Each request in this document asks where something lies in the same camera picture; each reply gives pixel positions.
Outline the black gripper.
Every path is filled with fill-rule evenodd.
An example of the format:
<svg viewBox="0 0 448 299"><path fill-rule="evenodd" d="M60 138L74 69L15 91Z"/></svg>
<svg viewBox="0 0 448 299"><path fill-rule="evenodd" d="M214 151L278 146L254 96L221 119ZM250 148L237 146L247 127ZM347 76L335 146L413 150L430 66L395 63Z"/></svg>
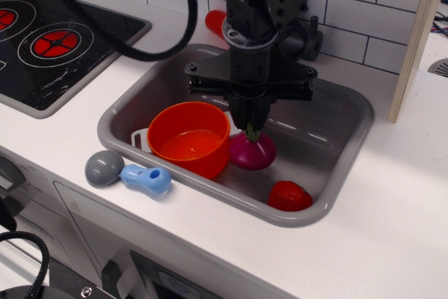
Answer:
<svg viewBox="0 0 448 299"><path fill-rule="evenodd" d="M187 63L185 73L191 92L229 97L233 123L243 131L248 123L253 131L264 127L271 98L311 100L317 77L317 70L287 57L277 46L258 50L232 46L219 55Z"/></svg>

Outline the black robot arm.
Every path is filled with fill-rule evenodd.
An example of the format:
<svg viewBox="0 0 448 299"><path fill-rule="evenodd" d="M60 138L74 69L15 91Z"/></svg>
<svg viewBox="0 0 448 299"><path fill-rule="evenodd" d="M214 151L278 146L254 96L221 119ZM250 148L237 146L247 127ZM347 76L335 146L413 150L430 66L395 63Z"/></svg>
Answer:
<svg viewBox="0 0 448 299"><path fill-rule="evenodd" d="M283 45L300 31L298 18L307 9L307 0L226 0L229 48L185 66L190 91L223 96L234 124L248 136L264 127L277 100L310 100L317 71Z"/></svg>

